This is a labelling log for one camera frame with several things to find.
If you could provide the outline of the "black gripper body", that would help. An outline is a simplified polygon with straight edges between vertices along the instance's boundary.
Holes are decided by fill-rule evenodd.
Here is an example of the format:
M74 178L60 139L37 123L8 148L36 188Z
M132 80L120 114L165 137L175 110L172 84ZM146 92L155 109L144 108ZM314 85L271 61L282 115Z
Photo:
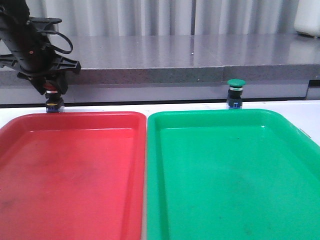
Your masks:
M70 54L73 44L68 37L56 31L60 18L30 17L25 23L17 23L12 17L0 18L0 39L10 54L0 56L0 66L11 68L26 77L44 77L66 71L78 74L81 64L64 57ZM63 50L50 42L48 35L62 37L70 46Z

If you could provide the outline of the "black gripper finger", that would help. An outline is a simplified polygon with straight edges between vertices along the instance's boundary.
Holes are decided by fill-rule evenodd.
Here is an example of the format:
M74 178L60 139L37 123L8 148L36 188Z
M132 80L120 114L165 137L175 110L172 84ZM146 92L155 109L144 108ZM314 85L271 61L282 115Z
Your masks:
M61 94L66 94L68 90L68 82L66 80L66 74L65 73L60 73L56 80L56 88Z
M44 87L45 83L46 80L43 77L33 77L31 79L31 84L41 95L44 95L46 93L46 88Z

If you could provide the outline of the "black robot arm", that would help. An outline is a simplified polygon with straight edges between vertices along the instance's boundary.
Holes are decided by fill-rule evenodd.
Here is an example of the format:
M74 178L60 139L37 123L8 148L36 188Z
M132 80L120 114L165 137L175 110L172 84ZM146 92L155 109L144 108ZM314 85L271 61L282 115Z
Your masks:
M66 57L72 49L61 49L49 39L57 35L73 47L68 37L56 31L61 22L60 18L32 17L24 0L0 2L0 39L10 51L0 56L0 66L17 71L19 78L30 81L42 95L46 91L65 94L65 73L78 74L81 70L79 61Z

